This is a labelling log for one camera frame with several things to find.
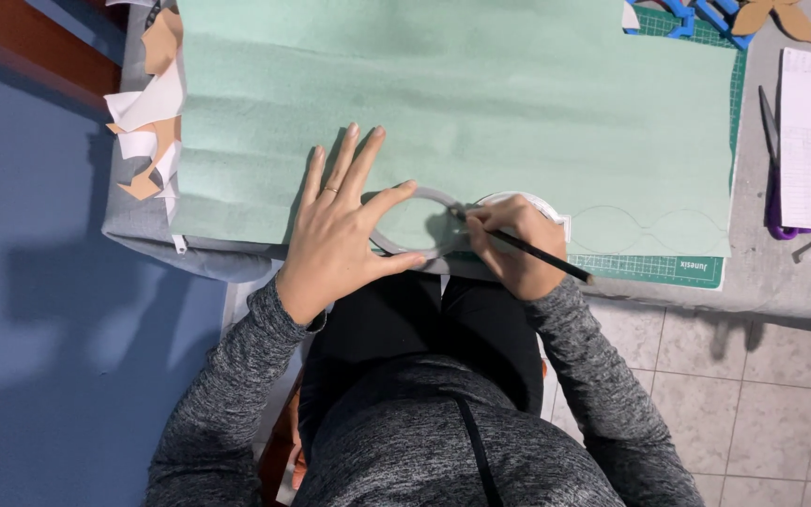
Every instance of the black pencil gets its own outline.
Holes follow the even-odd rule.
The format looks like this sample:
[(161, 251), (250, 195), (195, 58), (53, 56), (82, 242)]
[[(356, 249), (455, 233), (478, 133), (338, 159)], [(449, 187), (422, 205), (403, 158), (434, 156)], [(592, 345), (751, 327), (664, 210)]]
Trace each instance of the black pencil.
[[(465, 213), (459, 209), (456, 209), (455, 207), (450, 208), (450, 213), (452, 213), (457, 219), (461, 220), (462, 222), (467, 221)], [(588, 285), (593, 285), (593, 275), (580, 269), (578, 266), (574, 264), (559, 259), (555, 255), (544, 252), (543, 250), (537, 248), (536, 246), (530, 245), (526, 241), (518, 239), (515, 236), (508, 235), (503, 231), (500, 230), (487, 231), (487, 234), (502, 241), (505, 241), (506, 243), (514, 246), (515, 248), (521, 250), (522, 252), (526, 252), (529, 253), (530, 255), (533, 255), (534, 257), (540, 259), (541, 261), (546, 262), (550, 266), (554, 266), (562, 271), (565, 271), (566, 273), (577, 278), (581, 282), (585, 282)]]

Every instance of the green felt sheet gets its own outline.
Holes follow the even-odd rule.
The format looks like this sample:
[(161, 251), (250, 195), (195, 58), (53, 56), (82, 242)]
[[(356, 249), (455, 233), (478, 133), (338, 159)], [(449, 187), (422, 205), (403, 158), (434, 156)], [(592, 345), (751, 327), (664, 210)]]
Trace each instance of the green felt sheet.
[[(572, 254), (730, 255), (733, 50), (625, 35), (619, 0), (178, 3), (175, 234), (284, 243), (309, 150), (355, 121), (388, 131), (366, 190), (522, 190)], [(440, 211), (379, 227), (429, 246)]]

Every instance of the gray sweater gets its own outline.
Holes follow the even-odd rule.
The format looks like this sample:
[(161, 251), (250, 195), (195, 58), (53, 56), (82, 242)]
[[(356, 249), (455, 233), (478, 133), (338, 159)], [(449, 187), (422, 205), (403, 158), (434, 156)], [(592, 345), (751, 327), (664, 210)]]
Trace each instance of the gray sweater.
[[(274, 282), (248, 302), (171, 414), (146, 505), (260, 504), (252, 437), (308, 331), (284, 311)], [(574, 283), (526, 310), (586, 449), (448, 357), (400, 359), (328, 412), (294, 505), (487, 505), (455, 394), (467, 400), (504, 505), (702, 506), (659, 412)]]

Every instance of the table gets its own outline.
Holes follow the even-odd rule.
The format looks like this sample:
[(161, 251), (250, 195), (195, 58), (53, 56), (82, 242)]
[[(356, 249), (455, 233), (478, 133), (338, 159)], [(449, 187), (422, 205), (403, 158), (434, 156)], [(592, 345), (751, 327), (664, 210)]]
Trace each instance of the table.
[[(811, 0), (800, 4), (811, 19)], [(149, 77), (142, 71), (140, 35), (148, 9), (130, 10), (128, 41), (121, 91), (141, 90)], [(763, 85), (773, 102), (784, 47), (811, 51), (811, 44), (788, 39), (769, 21), (750, 45), (732, 197), (730, 241), (733, 256), (726, 260), (721, 291), (706, 291), (646, 282), (600, 278), (585, 294), (633, 300), (668, 307), (742, 312), (774, 323), (811, 329), (811, 263), (795, 263), (794, 253), (811, 243), (810, 236), (792, 241), (772, 239), (762, 225), (769, 154), (762, 129), (757, 86)], [(174, 266), (228, 282), (259, 278), (269, 268), (268, 258), (283, 259), (284, 246), (188, 237), (190, 249), (178, 256), (168, 236), (164, 204), (136, 201), (115, 182), (130, 179), (148, 160), (121, 159), (115, 143), (112, 185), (103, 232), (134, 250), (153, 255)], [(179, 177), (183, 177), (182, 164)], [(468, 261), (432, 261), (426, 271), (490, 278), (486, 270)]]

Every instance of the heather gray sleeve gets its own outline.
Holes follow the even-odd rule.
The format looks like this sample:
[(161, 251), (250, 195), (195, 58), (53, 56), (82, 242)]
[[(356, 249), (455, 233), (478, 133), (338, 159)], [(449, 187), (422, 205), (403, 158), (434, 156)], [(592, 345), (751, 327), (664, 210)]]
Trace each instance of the heather gray sleeve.
[(584, 445), (622, 500), (629, 506), (704, 505), (659, 411), (599, 332), (574, 281), (566, 277), (525, 307)]
[(287, 315), (273, 280), (247, 303), (250, 313), (209, 351), (168, 419), (149, 467), (147, 506), (261, 504), (252, 438), (268, 391), (309, 332)]

